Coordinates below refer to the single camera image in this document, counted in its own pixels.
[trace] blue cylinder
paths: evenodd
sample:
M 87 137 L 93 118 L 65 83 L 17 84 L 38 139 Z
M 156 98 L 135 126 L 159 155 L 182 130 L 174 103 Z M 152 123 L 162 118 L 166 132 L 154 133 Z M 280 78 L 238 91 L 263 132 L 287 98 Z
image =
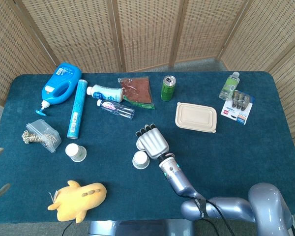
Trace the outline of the blue cylinder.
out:
M 79 80 L 72 108 L 67 138 L 77 139 L 79 136 L 79 129 L 81 124 L 84 99 L 87 92 L 87 86 L 88 82 L 86 80 Z

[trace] clear plastic box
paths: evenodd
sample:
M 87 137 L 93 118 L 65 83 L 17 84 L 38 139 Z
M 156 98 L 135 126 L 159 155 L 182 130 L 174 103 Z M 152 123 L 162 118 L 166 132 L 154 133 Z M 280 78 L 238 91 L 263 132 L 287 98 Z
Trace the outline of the clear plastic box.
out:
M 50 152 L 55 152 L 61 143 L 59 133 L 43 119 L 28 123 L 26 128 L 29 132 L 36 134 L 41 140 L 40 143 Z

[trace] blister package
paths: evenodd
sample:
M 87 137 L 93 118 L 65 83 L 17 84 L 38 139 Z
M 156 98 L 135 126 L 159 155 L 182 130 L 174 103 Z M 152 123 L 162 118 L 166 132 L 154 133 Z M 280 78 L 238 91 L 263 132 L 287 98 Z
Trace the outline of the blister package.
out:
M 148 76 L 136 78 L 118 78 L 118 82 L 123 89 L 124 100 L 138 107 L 152 110 L 155 109 L 149 87 Z
M 245 125 L 254 101 L 253 96 L 235 90 L 232 99 L 225 101 L 221 115 Z

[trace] silver robotic arm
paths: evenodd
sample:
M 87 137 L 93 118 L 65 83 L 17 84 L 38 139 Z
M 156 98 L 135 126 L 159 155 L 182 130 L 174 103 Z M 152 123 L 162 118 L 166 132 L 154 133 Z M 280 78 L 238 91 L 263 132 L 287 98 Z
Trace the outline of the silver robotic arm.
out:
M 154 124 L 145 125 L 136 133 L 151 159 L 159 160 L 159 167 L 173 190 L 181 197 L 191 198 L 181 205 L 181 213 L 188 220 L 227 218 L 255 222 L 258 236 L 289 236 L 292 215 L 280 193 L 272 184 L 259 183 L 251 187 L 249 202 L 242 198 L 214 197 L 206 200 L 189 182 L 169 145 Z

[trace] green can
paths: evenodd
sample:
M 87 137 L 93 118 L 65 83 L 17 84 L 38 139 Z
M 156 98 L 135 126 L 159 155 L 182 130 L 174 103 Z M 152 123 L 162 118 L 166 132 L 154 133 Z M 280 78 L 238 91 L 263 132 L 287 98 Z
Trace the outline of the green can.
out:
M 176 85 L 176 78 L 172 75 L 165 76 L 163 80 L 163 87 L 161 91 L 161 98 L 163 101 L 169 101 L 172 99 Z

